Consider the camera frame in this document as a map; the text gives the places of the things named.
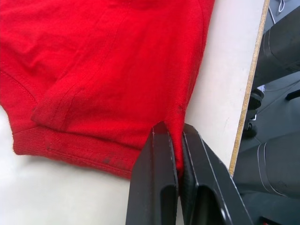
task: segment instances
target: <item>white table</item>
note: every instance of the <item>white table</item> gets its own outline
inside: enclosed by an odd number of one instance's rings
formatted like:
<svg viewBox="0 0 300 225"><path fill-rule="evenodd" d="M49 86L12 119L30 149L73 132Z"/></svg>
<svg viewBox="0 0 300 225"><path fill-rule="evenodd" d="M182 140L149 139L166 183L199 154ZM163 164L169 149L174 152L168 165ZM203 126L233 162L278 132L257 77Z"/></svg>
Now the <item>white table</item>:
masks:
<svg viewBox="0 0 300 225"><path fill-rule="evenodd" d="M269 0L216 0L186 122L233 173ZM129 181L12 151L0 107L0 224L122 225ZM177 224L182 225L180 208Z"/></svg>

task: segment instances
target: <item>red sweater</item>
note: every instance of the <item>red sweater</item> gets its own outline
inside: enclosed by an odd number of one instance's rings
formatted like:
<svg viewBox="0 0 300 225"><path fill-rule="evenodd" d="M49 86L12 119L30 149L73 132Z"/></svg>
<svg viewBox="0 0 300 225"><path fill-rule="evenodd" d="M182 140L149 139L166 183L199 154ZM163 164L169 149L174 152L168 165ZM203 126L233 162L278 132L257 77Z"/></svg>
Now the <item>red sweater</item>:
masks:
<svg viewBox="0 0 300 225"><path fill-rule="evenodd" d="M213 0L2 0L0 104L14 151L123 177L164 121L181 133Z"/></svg>

